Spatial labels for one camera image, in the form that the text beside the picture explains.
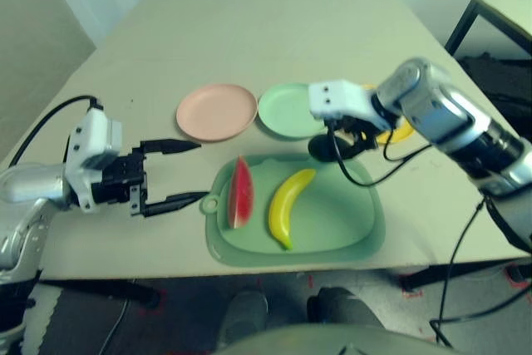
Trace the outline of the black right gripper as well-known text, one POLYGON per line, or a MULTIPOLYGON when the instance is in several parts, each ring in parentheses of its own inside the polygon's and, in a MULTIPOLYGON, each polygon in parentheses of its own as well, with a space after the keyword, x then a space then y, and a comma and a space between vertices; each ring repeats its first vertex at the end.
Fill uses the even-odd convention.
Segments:
POLYGON ((330 120, 330 131, 334 135, 352 136, 353 146, 344 150, 345 158, 354 158, 365 150, 378 147, 378 129, 371 123, 348 116, 347 119, 330 120))

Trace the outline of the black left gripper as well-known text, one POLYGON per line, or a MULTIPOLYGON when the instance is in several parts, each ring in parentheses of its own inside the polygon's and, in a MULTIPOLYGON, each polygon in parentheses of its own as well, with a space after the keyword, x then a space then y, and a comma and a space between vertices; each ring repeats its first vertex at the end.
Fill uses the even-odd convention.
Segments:
POLYGON ((156 139, 141 141, 129 155, 117 157, 102 171, 101 182, 91 185, 93 200, 96 204, 114 204, 130 201, 131 215, 152 217, 181 210, 196 201, 202 200, 208 191, 193 191, 169 195, 163 201, 147 203, 145 155, 161 153, 178 154, 200 148, 193 141, 176 139, 156 139))

